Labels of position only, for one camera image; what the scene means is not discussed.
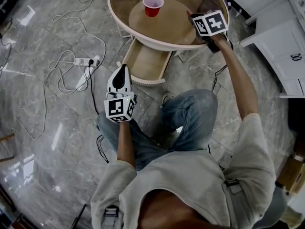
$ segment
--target tabletop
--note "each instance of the tabletop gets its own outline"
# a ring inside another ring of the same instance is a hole
[[[110,6],[118,19],[136,32],[172,44],[204,43],[195,36],[195,29],[187,19],[187,11],[196,13],[221,10],[228,22],[228,12],[223,0],[164,0],[156,17],[145,15],[142,0],[110,0]]]

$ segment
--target white cabinet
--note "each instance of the white cabinet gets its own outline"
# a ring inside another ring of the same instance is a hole
[[[255,34],[242,40],[254,43],[269,61],[285,93],[305,98],[305,12],[296,0],[278,0],[246,21],[256,20]]]

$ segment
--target jeans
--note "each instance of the jeans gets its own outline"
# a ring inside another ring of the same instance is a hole
[[[194,89],[184,92],[163,105],[163,124],[169,131],[183,126],[180,135],[168,150],[158,146],[145,135],[135,120],[130,121],[130,129],[136,169],[143,169],[154,159],[173,151],[194,151],[205,147],[211,138],[217,115],[217,97],[211,91]],[[98,116],[100,132],[117,153],[119,124],[106,118],[105,112]]]

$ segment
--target marble floor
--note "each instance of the marble floor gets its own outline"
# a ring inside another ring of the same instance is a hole
[[[39,228],[69,228],[88,203],[106,167],[100,156],[95,128],[96,113],[90,88],[70,95],[57,88],[58,72],[52,72],[46,82],[46,126],[44,133],[32,140],[16,119],[21,120],[36,137],[43,129],[43,80],[49,63],[65,50],[77,57],[102,57],[101,43],[84,33],[76,20],[52,22],[57,14],[85,7],[75,0],[19,0],[10,13],[13,25],[3,37],[12,43],[8,64],[0,77],[0,134],[16,129],[16,137],[1,144],[1,157],[14,152],[15,158],[0,163],[0,183],[5,187],[17,207]],[[99,111],[103,110],[106,82],[116,69],[131,43],[121,39],[106,0],[94,0],[79,16],[87,30],[102,38],[107,52],[102,66],[94,73],[94,94]],[[236,10],[230,11],[229,37],[235,52],[250,75],[259,97],[265,137],[277,172],[292,151],[294,135],[288,128],[288,102],[278,98],[281,87],[266,60],[254,46],[242,48],[239,41],[254,31],[244,24],[245,19]],[[4,61],[8,48],[0,48],[0,61]],[[134,119],[144,132],[160,137],[160,102],[165,91],[179,94],[193,88],[212,87],[214,73],[224,65],[221,55],[206,50],[188,63],[171,58],[164,74],[166,83],[147,88],[134,85],[138,104]],[[68,65],[62,63],[64,71]],[[80,82],[77,68],[65,75],[66,87]],[[223,166],[233,155],[241,119],[228,71],[218,77],[215,94],[218,97],[218,116],[210,141],[211,153]],[[164,145],[170,145],[174,136]],[[107,157],[115,154],[103,141]],[[90,228],[87,208],[81,219]]]

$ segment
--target round table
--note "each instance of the round table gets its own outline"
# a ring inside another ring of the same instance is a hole
[[[196,37],[188,21],[192,13],[221,10],[229,25],[224,0],[164,0],[156,17],[145,15],[142,0],[108,0],[109,10],[117,24],[144,45],[161,51],[200,49],[204,42]]]

